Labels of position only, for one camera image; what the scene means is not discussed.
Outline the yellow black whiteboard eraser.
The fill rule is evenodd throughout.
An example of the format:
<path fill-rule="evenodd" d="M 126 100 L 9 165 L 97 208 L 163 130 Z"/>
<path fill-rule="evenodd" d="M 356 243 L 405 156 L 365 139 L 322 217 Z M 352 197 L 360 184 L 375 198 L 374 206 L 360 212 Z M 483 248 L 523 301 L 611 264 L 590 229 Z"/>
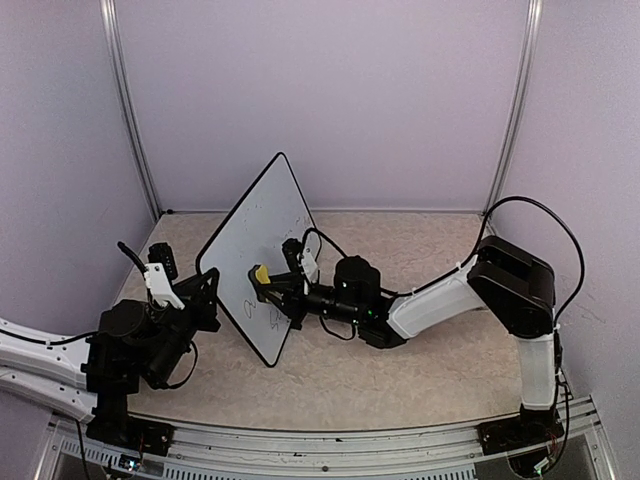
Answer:
<path fill-rule="evenodd" d="M 256 293 L 257 300 L 261 303 L 267 303 L 268 299 L 265 293 L 270 289 L 271 285 L 267 267 L 265 265 L 255 265 L 248 272 L 248 278 Z"/>

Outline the white whiteboard black frame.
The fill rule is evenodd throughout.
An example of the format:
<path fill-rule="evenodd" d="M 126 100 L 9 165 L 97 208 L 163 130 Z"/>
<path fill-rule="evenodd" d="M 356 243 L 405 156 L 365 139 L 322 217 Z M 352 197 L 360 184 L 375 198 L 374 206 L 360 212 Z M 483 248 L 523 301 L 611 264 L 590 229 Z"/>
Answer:
<path fill-rule="evenodd" d="M 196 256 L 196 271 L 218 269 L 221 310 L 263 364 L 274 367 L 290 331 L 290 320 L 261 303 L 249 271 L 264 265 L 271 274 L 288 270 L 281 247 L 316 225 L 287 156 L 279 152 L 261 171 Z"/>

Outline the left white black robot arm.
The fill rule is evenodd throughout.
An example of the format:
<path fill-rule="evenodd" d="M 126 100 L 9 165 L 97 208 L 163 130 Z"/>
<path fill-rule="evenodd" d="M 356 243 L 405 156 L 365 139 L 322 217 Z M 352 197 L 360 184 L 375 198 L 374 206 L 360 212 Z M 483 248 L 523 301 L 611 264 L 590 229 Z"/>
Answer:
<path fill-rule="evenodd" d="M 93 440 L 165 454 L 173 427 L 130 415 L 128 398 L 142 383 L 184 386 L 170 377 L 184 355 L 197 354 L 195 334 L 220 328 L 220 273 L 211 268 L 173 284 L 152 263 L 145 277 L 147 300 L 118 302 L 94 332 L 65 337 L 2 321 L 2 386 L 85 424 Z"/>

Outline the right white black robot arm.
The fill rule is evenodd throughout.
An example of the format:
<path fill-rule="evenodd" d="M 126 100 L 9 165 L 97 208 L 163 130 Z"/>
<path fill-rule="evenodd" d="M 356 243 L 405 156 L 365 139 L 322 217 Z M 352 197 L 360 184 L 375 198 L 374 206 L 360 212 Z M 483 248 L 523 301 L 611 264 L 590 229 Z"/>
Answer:
<path fill-rule="evenodd" d="M 515 339 L 521 374 L 519 413 L 480 424 L 484 452 L 496 453 L 560 438 L 557 411 L 561 345 L 557 331 L 555 277 L 551 266 L 490 235 L 450 272 L 408 294 L 381 287 L 381 273 L 364 258 L 341 258 L 333 282 L 309 277 L 303 244 L 282 245 L 285 273 L 256 265 L 249 281 L 261 303 L 273 305 L 300 328 L 309 314 L 347 324 L 351 334 L 377 349 L 405 344 L 423 331 L 462 313 L 486 309 Z"/>

